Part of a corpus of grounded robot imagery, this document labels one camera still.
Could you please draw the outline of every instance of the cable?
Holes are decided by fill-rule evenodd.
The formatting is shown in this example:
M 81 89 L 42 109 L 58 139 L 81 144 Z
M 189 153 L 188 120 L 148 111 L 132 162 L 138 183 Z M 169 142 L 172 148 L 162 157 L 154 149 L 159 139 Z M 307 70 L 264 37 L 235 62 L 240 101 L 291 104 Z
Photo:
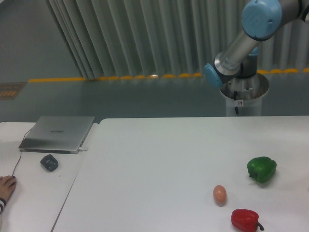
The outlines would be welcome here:
M 237 95 L 238 95 L 237 91 L 234 91 L 234 96 L 233 96 L 234 101 L 236 101 Z M 238 111 L 237 106 L 235 106 L 235 112 L 236 112 L 236 115 L 239 116 L 239 111 Z
M 27 131 L 27 133 L 24 135 L 23 140 L 25 139 L 25 136 L 26 136 L 26 135 L 30 132 L 30 130 L 28 130 L 28 131 Z M 14 167 L 14 170 L 13 170 L 12 176 L 14 175 L 15 169 L 16 169 L 16 167 L 17 167 L 17 165 L 18 165 L 18 163 L 19 163 L 20 159 L 21 159 L 21 151 L 20 151 L 20 157 L 19 157 L 19 159 L 18 159 L 18 161 L 17 161 L 17 163 L 16 163 L 16 165 L 15 165 L 15 167 Z

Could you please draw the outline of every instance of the silver laptop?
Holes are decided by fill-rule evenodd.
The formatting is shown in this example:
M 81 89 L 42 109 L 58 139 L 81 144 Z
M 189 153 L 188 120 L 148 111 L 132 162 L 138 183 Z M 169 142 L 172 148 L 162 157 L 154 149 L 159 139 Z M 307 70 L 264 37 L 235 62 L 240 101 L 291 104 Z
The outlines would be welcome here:
M 21 151 L 77 154 L 95 117 L 42 116 L 19 146 Z

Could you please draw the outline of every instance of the human hand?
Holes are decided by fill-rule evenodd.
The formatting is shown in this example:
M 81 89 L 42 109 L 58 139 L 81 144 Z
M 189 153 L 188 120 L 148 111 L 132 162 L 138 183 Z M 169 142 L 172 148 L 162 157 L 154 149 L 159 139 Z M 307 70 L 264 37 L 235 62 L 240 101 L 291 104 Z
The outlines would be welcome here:
M 15 176 L 0 176 L 0 198 L 4 199 L 7 202 L 15 188 Z

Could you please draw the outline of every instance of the sleeve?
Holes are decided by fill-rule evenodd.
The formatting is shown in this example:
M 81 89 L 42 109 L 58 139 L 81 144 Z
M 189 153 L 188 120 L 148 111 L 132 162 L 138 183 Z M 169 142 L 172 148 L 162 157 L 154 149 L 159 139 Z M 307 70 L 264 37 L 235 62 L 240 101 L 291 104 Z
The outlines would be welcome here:
M 6 201 L 4 199 L 0 198 L 0 230 L 1 230 L 1 225 L 2 225 L 2 216 L 1 216 L 1 214 L 2 214 L 2 211 L 3 211 L 4 207 L 5 207 L 5 205 L 6 205 Z

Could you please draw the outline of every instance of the egg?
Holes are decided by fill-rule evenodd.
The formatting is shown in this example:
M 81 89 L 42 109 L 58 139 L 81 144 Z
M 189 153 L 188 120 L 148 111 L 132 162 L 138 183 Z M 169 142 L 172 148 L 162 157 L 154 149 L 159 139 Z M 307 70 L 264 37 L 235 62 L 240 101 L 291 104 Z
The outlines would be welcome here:
M 217 185 L 213 189 L 213 197 L 217 204 L 224 204 L 226 202 L 226 190 L 222 185 Z

